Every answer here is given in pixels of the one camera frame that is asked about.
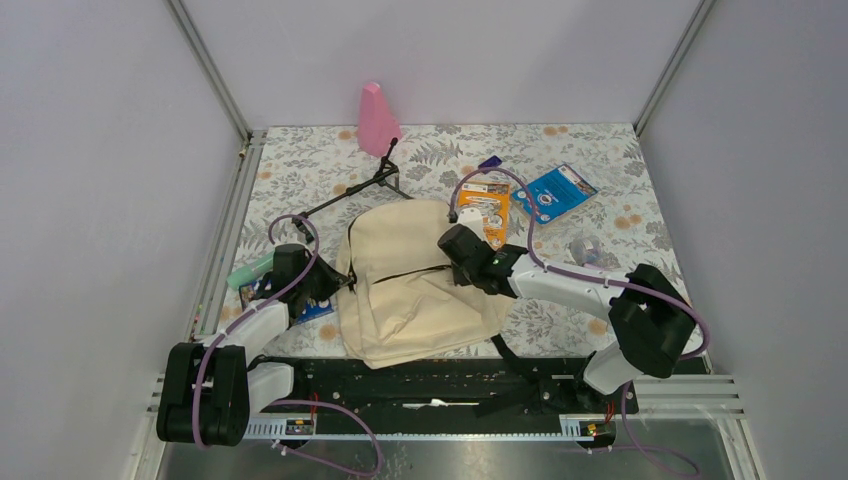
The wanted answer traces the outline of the beige canvas backpack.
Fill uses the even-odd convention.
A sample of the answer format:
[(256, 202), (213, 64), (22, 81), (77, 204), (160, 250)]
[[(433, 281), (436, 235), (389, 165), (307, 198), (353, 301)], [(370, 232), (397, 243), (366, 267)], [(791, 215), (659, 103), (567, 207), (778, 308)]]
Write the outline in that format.
[(348, 225), (336, 268), (350, 284), (337, 292), (346, 353), (371, 369), (442, 354), (498, 334), (514, 303), (453, 279), (438, 247), (449, 206), (433, 199), (372, 208)]

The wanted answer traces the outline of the orange booklet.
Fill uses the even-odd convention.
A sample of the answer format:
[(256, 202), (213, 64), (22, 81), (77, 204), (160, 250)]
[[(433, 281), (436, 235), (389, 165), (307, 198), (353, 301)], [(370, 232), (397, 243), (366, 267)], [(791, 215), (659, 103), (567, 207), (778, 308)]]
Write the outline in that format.
[(507, 240), (510, 190), (507, 183), (469, 181), (458, 194), (459, 219), (477, 221), (495, 250)]

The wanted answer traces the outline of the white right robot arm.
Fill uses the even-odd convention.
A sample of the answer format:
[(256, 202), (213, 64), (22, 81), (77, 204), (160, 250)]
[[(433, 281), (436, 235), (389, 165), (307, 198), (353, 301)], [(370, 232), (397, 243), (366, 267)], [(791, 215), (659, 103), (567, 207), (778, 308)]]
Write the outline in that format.
[(677, 363), (704, 352), (710, 333), (703, 318), (654, 266), (640, 264), (629, 273), (543, 260), (533, 241), (493, 248), (482, 216), (448, 203), (449, 228), (438, 241), (451, 261), (454, 277), (488, 295), (534, 299), (564, 305), (607, 321), (615, 340), (592, 353), (573, 386), (575, 402), (597, 412), (613, 394), (641, 375), (671, 376)]

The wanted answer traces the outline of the black compass tool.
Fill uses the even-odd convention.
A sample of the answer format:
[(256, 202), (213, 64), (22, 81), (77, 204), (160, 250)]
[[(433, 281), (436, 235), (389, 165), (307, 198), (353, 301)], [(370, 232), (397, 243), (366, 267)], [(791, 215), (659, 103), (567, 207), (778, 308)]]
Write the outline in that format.
[(386, 153), (380, 158), (380, 165), (371, 178), (353, 186), (346, 187), (341, 194), (338, 194), (335, 197), (332, 197), (331, 199), (309, 210), (300, 212), (297, 218), (291, 221), (291, 223), (296, 227), (296, 229), (305, 235), (305, 240), (307, 244), (313, 242), (316, 238), (316, 235), (311, 233), (306, 227), (305, 220), (309, 219), (314, 214), (336, 204), (337, 202), (343, 199), (349, 198), (353, 195), (360, 193), (368, 187), (377, 185), (391, 190), (403, 199), (412, 199), (412, 196), (408, 195), (407, 193), (401, 190), (399, 186), (400, 170), (399, 167), (391, 160), (391, 155), (398, 142), (398, 137), (393, 137), (390, 140), (389, 147)]

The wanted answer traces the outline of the blue booklet right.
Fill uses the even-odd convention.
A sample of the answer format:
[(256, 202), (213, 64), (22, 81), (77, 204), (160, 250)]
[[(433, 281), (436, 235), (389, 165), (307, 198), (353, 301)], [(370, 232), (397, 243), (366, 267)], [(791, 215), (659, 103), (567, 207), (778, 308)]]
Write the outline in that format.
[(532, 180), (527, 188), (529, 193), (518, 187), (511, 194), (511, 200), (538, 225), (558, 220), (598, 194), (598, 189), (568, 163)]

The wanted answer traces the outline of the small purple box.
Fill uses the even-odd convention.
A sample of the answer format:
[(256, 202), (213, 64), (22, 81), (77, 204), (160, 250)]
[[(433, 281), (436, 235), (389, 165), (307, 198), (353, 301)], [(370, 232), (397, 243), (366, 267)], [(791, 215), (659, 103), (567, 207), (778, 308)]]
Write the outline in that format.
[(497, 168), (502, 165), (503, 161), (498, 156), (491, 156), (488, 159), (484, 160), (478, 165), (479, 169), (489, 169), (489, 168)]

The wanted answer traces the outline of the clear pen pack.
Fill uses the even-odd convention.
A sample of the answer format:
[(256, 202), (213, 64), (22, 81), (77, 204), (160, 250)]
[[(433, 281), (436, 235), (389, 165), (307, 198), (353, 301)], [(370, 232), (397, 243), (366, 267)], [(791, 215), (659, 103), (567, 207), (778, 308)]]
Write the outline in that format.
[(599, 265), (603, 255), (602, 243), (596, 236), (572, 240), (569, 244), (569, 251), (578, 265)]

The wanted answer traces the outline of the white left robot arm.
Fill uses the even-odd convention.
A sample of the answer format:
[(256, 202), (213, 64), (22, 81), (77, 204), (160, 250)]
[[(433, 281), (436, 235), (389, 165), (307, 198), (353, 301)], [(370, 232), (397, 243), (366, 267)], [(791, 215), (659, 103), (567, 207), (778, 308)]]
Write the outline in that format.
[(201, 449), (235, 446), (255, 413), (276, 401), (296, 411), (310, 385), (287, 364), (256, 366), (266, 345), (292, 327), (310, 305), (329, 303), (352, 278), (330, 266), (319, 246), (278, 243), (269, 267), (251, 281), (242, 314), (200, 342), (170, 351), (157, 410), (157, 437)]

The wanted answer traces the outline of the blue picture book left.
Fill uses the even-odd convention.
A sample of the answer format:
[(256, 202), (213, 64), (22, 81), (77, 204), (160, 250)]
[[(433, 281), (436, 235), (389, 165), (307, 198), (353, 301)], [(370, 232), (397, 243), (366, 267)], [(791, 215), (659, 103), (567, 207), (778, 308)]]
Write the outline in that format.
[[(272, 295), (270, 286), (261, 287), (260, 284), (260, 280), (255, 280), (238, 288), (239, 300), (243, 309)], [(316, 301), (308, 299), (302, 312), (294, 320), (290, 321), (290, 325), (294, 326), (306, 323), (333, 312), (334, 307), (330, 300)]]

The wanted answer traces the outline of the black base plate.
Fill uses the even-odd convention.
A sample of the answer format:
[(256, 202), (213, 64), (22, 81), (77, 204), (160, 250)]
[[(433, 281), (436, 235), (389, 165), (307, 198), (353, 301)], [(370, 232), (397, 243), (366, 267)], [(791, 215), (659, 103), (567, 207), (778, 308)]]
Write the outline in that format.
[(562, 419), (604, 420), (608, 411), (638, 414), (634, 387), (597, 396), (577, 386), (580, 358), (526, 358), (530, 382), (500, 358), (415, 361), (379, 370), (352, 359), (262, 356), (255, 365), (294, 369), (292, 398), (354, 412), (385, 436), (559, 434)]

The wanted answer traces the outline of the green tube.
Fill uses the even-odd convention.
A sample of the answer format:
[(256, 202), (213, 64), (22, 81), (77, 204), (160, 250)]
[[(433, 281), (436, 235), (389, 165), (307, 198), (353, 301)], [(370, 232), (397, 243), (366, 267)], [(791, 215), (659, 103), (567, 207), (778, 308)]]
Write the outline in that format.
[(233, 290), (238, 290), (240, 287), (251, 284), (257, 279), (260, 279), (271, 271), (273, 257), (274, 253), (268, 252), (260, 258), (236, 268), (226, 278), (227, 286)]

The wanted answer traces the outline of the pink cone-shaped object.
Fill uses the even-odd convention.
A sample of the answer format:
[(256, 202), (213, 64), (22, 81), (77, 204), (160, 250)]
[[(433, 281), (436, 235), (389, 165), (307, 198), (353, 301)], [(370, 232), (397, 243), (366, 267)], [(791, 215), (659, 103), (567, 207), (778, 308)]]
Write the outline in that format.
[(357, 134), (360, 149), (375, 157), (382, 157), (391, 141), (400, 140), (403, 136), (400, 124), (376, 82), (368, 82), (362, 88)]

